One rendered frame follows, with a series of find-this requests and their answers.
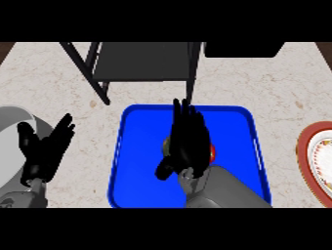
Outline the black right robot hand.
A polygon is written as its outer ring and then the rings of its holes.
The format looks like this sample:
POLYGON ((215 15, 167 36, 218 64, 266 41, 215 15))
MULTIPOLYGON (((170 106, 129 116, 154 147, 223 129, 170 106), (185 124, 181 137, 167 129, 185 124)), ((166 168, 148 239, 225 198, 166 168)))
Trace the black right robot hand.
POLYGON ((212 160, 212 137, 203 113, 188 100, 173 100, 173 123, 169 137, 169 155, 157 168, 157 178, 166 181, 173 173, 188 168, 194 178, 203 177, 212 160))

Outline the black appliance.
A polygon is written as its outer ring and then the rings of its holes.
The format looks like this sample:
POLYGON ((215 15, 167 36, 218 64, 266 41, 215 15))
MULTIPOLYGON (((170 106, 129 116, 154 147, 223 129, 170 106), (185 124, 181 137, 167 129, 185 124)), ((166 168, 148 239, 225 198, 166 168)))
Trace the black appliance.
POLYGON ((207 58, 274 58, 284 42, 207 42, 207 58))

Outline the blue rectangular tray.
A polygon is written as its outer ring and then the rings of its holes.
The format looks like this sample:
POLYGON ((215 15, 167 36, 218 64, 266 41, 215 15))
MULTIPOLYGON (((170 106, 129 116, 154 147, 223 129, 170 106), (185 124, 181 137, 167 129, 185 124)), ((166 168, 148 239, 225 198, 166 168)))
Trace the blue rectangular tray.
MULTIPOLYGON (((215 163, 225 167, 266 199, 272 199, 251 112, 235 105, 200 105, 216 148, 215 163)), ((116 208, 181 208, 187 196, 178 177, 162 181, 156 172, 164 158, 173 106, 134 104, 122 115, 108 202, 116 208)))

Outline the grey round pot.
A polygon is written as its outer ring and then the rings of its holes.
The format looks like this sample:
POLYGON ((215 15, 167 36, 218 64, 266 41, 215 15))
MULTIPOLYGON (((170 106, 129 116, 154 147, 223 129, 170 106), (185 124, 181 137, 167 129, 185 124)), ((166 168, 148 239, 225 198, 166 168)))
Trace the grey round pot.
POLYGON ((11 191, 26 191, 22 185, 26 157, 20 149, 19 124, 27 122, 41 138, 52 132, 52 126, 24 108, 0 106, 0 196, 11 191))

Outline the red rimmed patterned plate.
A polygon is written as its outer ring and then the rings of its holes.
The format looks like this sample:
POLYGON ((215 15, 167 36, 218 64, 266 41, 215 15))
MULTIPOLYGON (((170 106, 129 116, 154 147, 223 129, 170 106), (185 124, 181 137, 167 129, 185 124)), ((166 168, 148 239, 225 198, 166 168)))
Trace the red rimmed patterned plate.
POLYGON ((299 168, 321 203, 332 208, 332 122, 309 125, 297 145, 299 168))

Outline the black tiered shelf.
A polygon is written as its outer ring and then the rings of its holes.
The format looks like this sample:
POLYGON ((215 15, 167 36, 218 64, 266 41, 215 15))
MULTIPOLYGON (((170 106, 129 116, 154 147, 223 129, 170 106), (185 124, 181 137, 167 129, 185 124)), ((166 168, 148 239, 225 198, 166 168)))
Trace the black tiered shelf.
POLYGON ((111 82, 187 82, 192 101, 201 42, 94 42, 83 59, 73 42, 61 42, 106 104, 111 82))

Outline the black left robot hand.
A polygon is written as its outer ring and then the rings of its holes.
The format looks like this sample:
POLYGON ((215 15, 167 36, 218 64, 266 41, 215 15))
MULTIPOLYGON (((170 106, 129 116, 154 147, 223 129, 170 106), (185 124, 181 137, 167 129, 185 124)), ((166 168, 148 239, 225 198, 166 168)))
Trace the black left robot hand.
POLYGON ((20 149, 26 156, 22 184, 29 187, 35 179, 50 183, 54 179, 61 160, 72 144, 76 124, 67 113, 48 137, 41 139, 29 122, 19 124, 20 149))

